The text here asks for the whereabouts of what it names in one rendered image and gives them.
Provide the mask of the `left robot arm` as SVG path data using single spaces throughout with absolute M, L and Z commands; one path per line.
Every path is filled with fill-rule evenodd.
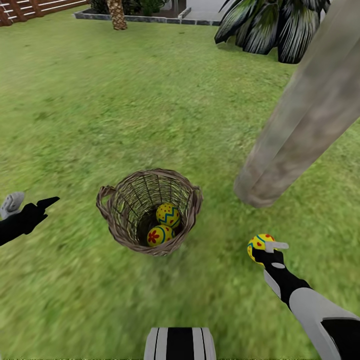
M 38 207 L 31 202 L 20 210 L 19 207 L 25 196 L 24 192 L 12 192 L 6 196 L 0 207 L 0 215 L 2 216 L 2 221 L 0 221 L 0 246 L 22 234 L 28 235 L 31 233 L 37 224 L 48 217 L 47 214 L 44 214 L 45 209 L 60 199 L 54 196 L 40 200 L 37 202 Z M 2 360 L 1 355 L 0 360 Z

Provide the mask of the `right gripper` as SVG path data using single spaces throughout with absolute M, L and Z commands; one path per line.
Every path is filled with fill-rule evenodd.
M 281 251 L 275 250 L 274 253 L 268 253 L 263 249 L 255 249 L 253 247 L 252 248 L 252 256 L 255 258 L 256 263 L 263 264 L 264 266 L 265 266 L 265 261 L 270 257 L 277 259 L 283 265 L 285 265 L 284 264 L 284 255 Z

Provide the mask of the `easter egg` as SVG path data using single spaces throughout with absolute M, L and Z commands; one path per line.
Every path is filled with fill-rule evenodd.
M 180 214 L 178 209 L 171 203 L 164 203 L 156 211 L 156 219 L 159 225 L 168 225 L 173 230 L 180 226 Z
M 171 239 L 174 239 L 176 232 L 167 224 L 154 226 L 147 234 L 147 243 L 150 247 L 155 247 Z
M 266 246 L 265 246 L 266 241 L 267 242 L 275 242 L 275 239 L 271 235 L 264 233 L 264 234 L 258 234 L 257 236 L 252 238 L 250 240 L 250 242 L 248 243 L 247 252 L 253 261 L 256 261 L 255 257 L 253 257 L 253 255 L 252 255 L 253 248 L 255 248 L 256 250 L 265 250 L 266 249 Z

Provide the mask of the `wicker basket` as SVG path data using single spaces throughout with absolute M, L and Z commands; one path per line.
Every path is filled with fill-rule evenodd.
M 154 174 L 157 175 L 157 177 L 155 177 L 155 180 L 157 181 L 158 184 L 155 188 L 151 188 L 148 189 L 147 188 L 147 182 L 145 181 L 145 175 L 148 174 Z M 170 181 L 170 187 L 167 188 L 167 186 L 169 185 L 161 185 L 159 183 L 159 178 L 158 175 L 162 175 L 162 177 L 167 177 L 168 181 Z M 140 215 L 137 215 L 137 213 L 135 213 L 135 211 L 133 210 L 133 207 L 131 207 L 133 204 L 135 205 L 135 202 L 133 202 L 133 204 L 131 203 L 129 205 L 127 198 L 129 196 L 131 196 L 131 189 L 133 193 L 135 193 L 134 197 L 137 196 L 139 203 L 141 204 L 141 206 L 143 206 L 142 202 L 143 200 L 140 200 L 140 198 L 138 197 L 138 193 L 135 191 L 135 189 L 132 186 L 132 182 L 130 179 L 134 178 L 134 179 L 138 179 L 136 177 L 143 177 L 142 179 L 144 179 L 144 183 L 146 186 L 145 191 L 147 191 L 148 193 L 148 199 L 150 199 L 151 203 L 153 204 L 152 198 L 150 196 L 149 191 L 156 191 L 156 188 L 159 188 L 159 190 L 157 191 L 157 193 L 159 193 L 160 197 L 159 200 L 161 200 L 161 202 L 156 202 L 155 205 L 152 206 L 148 206 L 148 208 L 150 207 L 150 209 L 148 211 L 145 210 L 145 213 L 143 213 L 143 216 L 141 218 L 141 220 L 137 221 L 137 226 L 134 225 L 134 221 L 130 222 L 129 221 L 129 212 L 128 210 L 132 210 L 133 213 L 139 217 Z M 173 186 L 172 185 L 172 179 L 174 178 L 174 180 L 178 180 L 178 188 L 180 188 L 181 185 L 181 192 L 180 192 L 180 199 L 174 197 L 173 195 L 171 195 L 171 192 L 175 192 L 173 190 Z M 135 180 L 134 180 L 135 181 Z M 141 182 L 141 183 L 143 183 Z M 123 194 L 121 194 L 123 192 L 123 189 L 125 188 L 126 185 L 131 185 L 130 189 L 128 189 L 126 187 L 126 190 Z M 189 192 L 186 191 L 186 194 L 189 194 L 188 199 L 185 198 L 184 195 L 182 195 L 184 189 L 182 188 L 182 186 L 186 187 L 187 190 Z M 119 192 L 119 190 L 124 187 L 122 189 L 121 192 Z M 176 207 L 178 212 L 179 212 L 179 216 L 180 216 L 180 225 L 177 227 L 177 233 L 175 234 L 175 237 L 171 240 L 168 240 L 164 243 L 161 243 L 159 245 L 156 245 L 154 247 L 148 247 L 146 246 L 141 240 L 140 238 L 144 235 L 141 234 L 142 229 L 141 229 L 141 223 L 143 218 L 150 212 L 155 212 L 155 210 L 158 210 L 158 208 L 164 204 L 163 200 L 166 198 L 163 198 L 162 193 L 164 193 L 164 191 L 161 192 L 160 188 L 165 188 L 167 190 L 170 190 L 170 193 L 167 194 L 167 196 L 169 197 L 169 203 L 173 204 L 173 201 L 171 201 L 171 199 L 173 199 L 175 202 L 178 203 L 178 206 Z M 130 191 L 129 191 L 130 190 Z M 126 194 L 128 197 L 126 197 Z M 176 193 L 177 194 L 177 193 Z M 104 206 L 104 204 L 102 203 L 102 200 L 104 197 L 107 197 L 111 195 L 111 197 L 107 200 L 106 206 Z M 117 203 L 118 205 L 120 205 L 119 201 L 124 200 L 124 206 L 121 212 L 119 212 L 119 210 L 117 209 L 117 204 L 116 204 L 116 208 L 113 206 L 114 205 L 114 201 L 116 200 L 115 196 L 117 195 L 116 198 L 117 199 Z M 178 195 L 178 194 L 177 194 Z M 183 197 L 183 200 L 185 198 L 187 205 L 185 206 L 185 204 L 183 204 L 183 202 L 181 202 L 181 199 Z M 120 202 L 122 202 L 122 200 Z M 126 201 L 127 200 L 127 201 Z M 137 201 L 138 201 L 137 200 Z M 177 200 L 177 201 L 176 201 Z M 203 206 L 203 200 L 204 200 L 204 195 L 203 195 L 203 191 L 201 190 L 200 186 L 193 186 L 192 183 L 189 181 L 188 178 L 186 178 L 185 176 L 183 176 L 181 173 L 175 171 L 175 170 L 171 170 L 171 169 L 164 169 L 164 168 L 153 168 L 153 169 L 149 169 L 149 170 L 140 170 L 140 171 L 136 171 L 131 173 L 129 176 L 125 177 L 120 183 L 118 183 L 116 185 L 116 187 L 110 186 L 110 185 L 106 185 L 106 186 L 102 186 L 99 190 L 99 193 L 96 197 L 96 207 L 99 209 L 99 211 L 101 212 L 101 215 L 103 216 L 103 218 L 107 221 L 108 223 L 108 228 L 109 231 L 112 235 L 112 237 L 114 238 L 114 240 L 116 242 L 118 242 L 119 244 L 121 244 L 122 246 L 126 246 L 128 249 L 132 250 L 133 252 L 137 252 L 137 253 L 144 253 L 144 254 L 150 254 L 151 256 L 154 257 L 158 257 L 158 256 L 166 256 L 166 255 L 170 255 L 174 250 L 177 250 L 181 243 L 183 242 L 183 240 L 186 238 L 187 234 L 190 232 L 190 230 L 195 226 L 196 224 L 196 220 L 197 220 L 197 215 L 202 211 L 202 206 Z M 136 201 L 136 202 L 137 202 Z M 138 204 L 139 204 L 138 203 Z M 180 211 L 180 203 L 182 203 L 185 206 L 185 210 L 184 213 L 182 215 L 181 211 Z M 134 206 L 133 205 L 133 206 Z M 154 215 L 156 216 L 156 214 Z M 153 220 L 154 216 L 150 216 L 150 220 L 147 222 L 146 227 L 148 225 L 148 230 L 151 231 L 152 227 L 152 222 L 155 222 Z M 116 224 L 116 219 L 118 219 L 118 224 Z M 139 217 L 140 219 L 140 217 Z M 127 225 L 126 225 L 126 221 L 127 221 Z M 128 227 L 128 222 L 131 224 L 130 229 L 125 229 L 125 225 L 126 228 Z M 136 230 L 135 230 L 136 227 Z M 128 230 L 128 231 L 127 231 Z

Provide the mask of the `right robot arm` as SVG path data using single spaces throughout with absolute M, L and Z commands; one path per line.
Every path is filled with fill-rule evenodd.
M 360 360 L 360 317 L 311 289 L 304 279 L 287 270 L 285 242 L 266 241 L 265 250 L 252 248 L 255 262 L 263 264 L 264 279 L 288 305 L 322 360 Z

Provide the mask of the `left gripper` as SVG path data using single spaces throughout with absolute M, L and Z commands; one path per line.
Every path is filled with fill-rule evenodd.
M 37 202 L 38 207 L 32 202 L 26 204 L 20 213 L 3 219 L 0 221 L 0 225 L 8 227 L 11 230 L 13 238 L 17 238 L 22 234 L 28 235 L 34 230 L 37 224 L 48 217 L 47 214 L 44 214 L 45 209 L 59 199 L 59 197 L 54 196 L 40 200 Z

